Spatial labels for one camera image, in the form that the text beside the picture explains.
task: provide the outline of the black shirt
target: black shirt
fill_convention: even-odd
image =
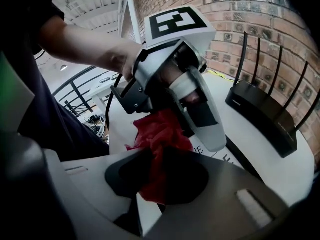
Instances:
[[[61,161],[109,155],[109,146],[56,101],[34,57],[41,27],[53,16],[64,19],[64,13],[52,0],[14,0],[1,8],[0,49],[35,95],[18,132],[56,151]]]

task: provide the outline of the brick wall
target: brick wall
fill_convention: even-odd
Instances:
[[[309,67],[288,111],[296,123],[307,113],[320,89],[319,53],[309,30],[288,0],[135,0],[140,34],[145,39],[144,17],[181,5],[196,6],[212,22],[217,33],[206,51],[207,65],[235,76],[242,51],[243,32],[249,34],[240,79],[250,81],[255,69],[258,36],[261,53],[258,85],[268,91],[273,81],[280,45],[282,64],[272,96],[284,104],[304,68]],[[320,104],[301,128],[317,161],[320,160]]]
[[[125,39],[134,40],[134,41],[136,40],[135,33],[134,33],[134,27],[132,26],[129,6],[126,7],[125,12],[124,12],[121,37],[125,38]]]

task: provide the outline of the black cable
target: black cable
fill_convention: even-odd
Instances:
[[[274,88],[275,88],[275,84],[276,84],[276,81],[277,81],[277,77],[278,77],[278,74],[279,74],[280,65],[281,65],[281,61],[282,61],[282,52],[283,52],[283,50],[284,50],[284,47],[280,46],[278,65],[276,66],[276,71],[275,71],[275,74],[274,74],[274,78],[273,78],[273,82],[271,84],[270,90],[268,92],[268,96],[270,96],[272,94],[272,92],[274,91]]]
[[[114,87],[118,86],[121,78],[122,78],[122,74],[119,74],[117,79],[115,80],[114,85],[113,85]],[[108,103],[106,105],[106,109],[105,109],[105,124],[106,124],[106,127],[108,128],[108,130],[109,130],[109,124],[110,124],[110,121],[109,121],[109,110],[110,110],[111,102],[112,102],[113,98],[114,98],[114,93],[111,92],[109,100],[108,100]]]
[[[35,60],[37,60],[37,59],[39,59],[40,57],[42,57],[42,55],[44,55],[44,54],[45,54],[45,52],[46,52],[46,51],[45,51],[45,50],[43,50],[43,52],[42,52],[38,57],[36,57],[36,58],[35,58]]]
[[[256,85],[256,77],[258,72],[258,66],[259,66],[259,60],[260,60],[260,46],[261,46],[261,38],[258,38],[258,50],[256,54],[256,61],[255,61],[255,68],[254,68],[254,74],[252,77],[251,84]]]
[[[233,86],[235,86],[239,81],[240,73],[242,71],[242,67],[244,65],[244,61],[245,61],[245,57],[246,57],[247,43],[248,43],[248,33],[244,32],[241,58],[240,58],[240,62],[239,62],[238,71],[236,72],[236,75],[235,75]]]

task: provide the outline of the black strap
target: black strap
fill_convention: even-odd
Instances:
[[[122,78],[122,74],[119,74],[117,79],[115,80],[115,83],[114,83],[114,87],[117,87],[120,80]],[[111,107],[111,102],[114,98],[114,93],[111,92],[110,96],[109,96],[109,100],[108,100],[108,103],[106,105],[106,109],[105,109],[105,124],[106,124],[106,127],[108,128],[109,130],[109,124],[110,124],[110,120],[109,120],[109,110],[110,110],[110,107]]]

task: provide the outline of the ceiling light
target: ceiling light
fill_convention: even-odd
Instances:
[[[60,69],[60,71],[64,71],[64,70],[66,70],[67,69],[67,65],[62,65],[62,67],[61,67],[61,69]]]

